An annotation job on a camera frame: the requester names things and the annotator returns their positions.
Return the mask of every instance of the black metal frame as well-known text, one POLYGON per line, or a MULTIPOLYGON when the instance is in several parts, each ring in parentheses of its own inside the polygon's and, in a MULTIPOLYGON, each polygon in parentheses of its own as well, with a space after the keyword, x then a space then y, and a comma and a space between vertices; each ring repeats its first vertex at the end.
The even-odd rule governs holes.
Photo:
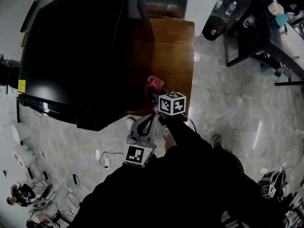
POLYGON ((282 82, 282 83, 275 83, 275 86, 294 86, 294 85, 304 85, 304 70, 299 69, 299 66, 296 64, 296 62, 291 59, 285 52, 280 50, 278 47, 273 45, 269 39, 269 36, 267 36, 267 33, 269 34, 268 26, 264 23, 267 23, 266 17, 265 17, 265 5, 263 4, 262 0, 252 0, 251 5, 249 6, 248 10, 242 15, 242 17, 228 30, 228 35, 233 36, 235 31, 239 31, 239 28, 243 25, 243 23, 246 21, 246 19, 254 13, 256 18, 256 26, 259 29, 259 40, 257 45, 252 48, 243 48, 242 46, 242 38, 241 36, 238 37, 238 44, 239 44, 239 52, 238 57, 234 60, 227 62, 226 66, 231 67, 249 57, 253 57, 260 62, 269 65, 273 69, 278 69, 278 62, 275 62, 275 57, 277 56, 279 60, 287 65, 289 69, 291 69, 293 72, 295 72, 303 81, 291 81, 289 79, 288 82, 282 82), (264 53, 268 53, 273 57, 273 59, 269 58, 262 58, 260 55, 257 55, 258 52, 264 51, 264 53))

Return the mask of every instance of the white box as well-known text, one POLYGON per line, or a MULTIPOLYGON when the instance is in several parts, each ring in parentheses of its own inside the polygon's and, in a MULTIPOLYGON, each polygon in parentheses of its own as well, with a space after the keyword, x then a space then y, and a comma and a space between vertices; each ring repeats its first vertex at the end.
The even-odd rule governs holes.
POLYGON ((125 144, 123 155, 123 162, 125 164, 144 168, 149 159, 152 157, 153 151, 152 148, 125 144))
POLYGON ((167 115, 177 115, 186 111, 186 96, 177 92, 158 96, 158 110, 167 115))
POLYGON ((264 186, 262 188, 262 196, 265 198, 265 199, 271 199, 274 197, 276 193, 276 189, 273 185, 267 185, 267 186, 264 186))

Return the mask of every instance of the wooden table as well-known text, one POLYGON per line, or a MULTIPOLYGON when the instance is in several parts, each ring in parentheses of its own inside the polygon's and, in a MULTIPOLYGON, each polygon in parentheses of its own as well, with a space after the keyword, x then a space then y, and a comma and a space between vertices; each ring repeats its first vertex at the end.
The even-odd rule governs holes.
MULTIPOLYGON (((150 21, 154 43, 138 38, 131 43, 129 56, 133 63, 133 80, 143 75, 153 75, 163 80, 166 89, 181 92, 187 97, 188 114, 194 63, 194 23, 176 19, 150 21)), ((142 116, 149 113, 151 108, 146 107, 133 114, 142 116)))

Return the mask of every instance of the black television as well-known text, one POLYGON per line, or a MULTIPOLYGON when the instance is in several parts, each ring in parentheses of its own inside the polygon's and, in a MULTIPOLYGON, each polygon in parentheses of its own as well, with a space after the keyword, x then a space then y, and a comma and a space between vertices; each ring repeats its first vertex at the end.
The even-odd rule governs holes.
POLYGON ((134 25, 154 41, 143 0, 54 0, 42 7, 24 49, 19 102, 94 131, 143 107, 144 87, 130 85, 126 60, 134 25))

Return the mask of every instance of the marble floor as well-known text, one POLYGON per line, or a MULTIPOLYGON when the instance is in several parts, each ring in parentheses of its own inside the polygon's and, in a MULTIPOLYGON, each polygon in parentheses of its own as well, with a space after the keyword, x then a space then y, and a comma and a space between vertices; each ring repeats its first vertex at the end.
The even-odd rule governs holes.
MULTIPOLYGON (((214 133, 223 136, 223 146, 232 151, 244 165, 245 173, 254 180, 262 177, 260 169, 278 169, 296 165, 302 155, 304 135, 304 101, 299 86, 275 87, 277 78, 261 74, 260 65, 253 59, 227 68, 226 57, 237 55, 236 45, 225 36, 207 41, 196 38, 195 50, 200 61, 194 65, 189 117, 198 133, 210 141, 214 133)), ((82 147, 75 125, 57 121, 27 107, 20 107, 21 120, 31 129, 26 144, 33 147, 38 157, 34 172, 46 170, 53 183, 67 182, 74 190, 75 203, 90 190, 73 182, 72 174, 90 189, 102 182, 122 164, 122 156, 110 155, 111 168, 105 169, 95 158, 96 149, 122 152, 128 134, 125 118, 107 128, 90 133, 80 129, 82 147), (45 158, 40 158, 40 151, 45 158)), ((164 155, 163 129, 156 133, 156 155, 164 155)), ((304 161, 295 169, 289 168, 287 177, 295 189, 304 175, 304 161)))

